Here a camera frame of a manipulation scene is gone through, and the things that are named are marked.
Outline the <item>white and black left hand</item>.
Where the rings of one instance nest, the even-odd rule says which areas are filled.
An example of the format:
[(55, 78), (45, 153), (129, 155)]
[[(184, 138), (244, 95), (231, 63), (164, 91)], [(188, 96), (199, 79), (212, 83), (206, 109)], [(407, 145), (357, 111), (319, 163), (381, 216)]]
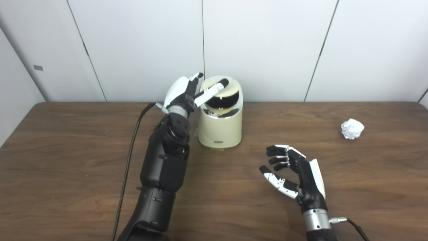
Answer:
[(229, 80), (223, 78), (207, 90), (196, 94), (199, 79), (203, 76), (203, 73), (196, 73), (189, 78), (184, 76), (174, 82), (165, 97), (163, 104), (165, 113), (176, 113), (188, 118), (196, 108), (208, 102), (229, 85)]

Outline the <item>white and black right hand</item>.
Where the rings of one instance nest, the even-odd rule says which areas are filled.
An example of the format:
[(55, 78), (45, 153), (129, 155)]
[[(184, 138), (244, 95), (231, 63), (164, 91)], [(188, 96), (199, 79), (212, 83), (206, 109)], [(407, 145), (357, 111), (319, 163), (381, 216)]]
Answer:
[[(304, 154), (289, 145), (268, 146), (266, 155), (270, 157), (269, 164), (274, 166), (274, 171), (260, 166), (264, 178), (282, 194), (295, 199), (302, 213), (314, 209), (328, 210), (323, 177), (316, 159), (307, 160)], [(275, 173), (284, 168), (298, 174), (299, 182)]]

